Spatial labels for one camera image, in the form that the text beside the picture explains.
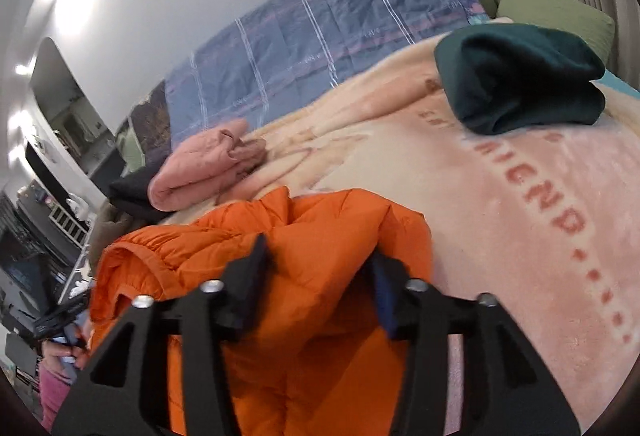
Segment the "left hand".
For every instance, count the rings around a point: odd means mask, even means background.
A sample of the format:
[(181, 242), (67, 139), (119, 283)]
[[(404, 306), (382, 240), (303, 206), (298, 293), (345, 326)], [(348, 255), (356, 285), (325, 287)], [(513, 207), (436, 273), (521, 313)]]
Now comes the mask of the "left hand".
[(41, 344), (41, 364), (51, 372), (65, 373), (65, 358), (73, 358), (72, 365), (82, 369), (90, 358), (89, 338), (92, 334), (92, 323), (87, 320), (81, 328), (75, 325), (77, 340), (84, 342), (84, 347), (60, 344), (52, 340), (44, 340)]

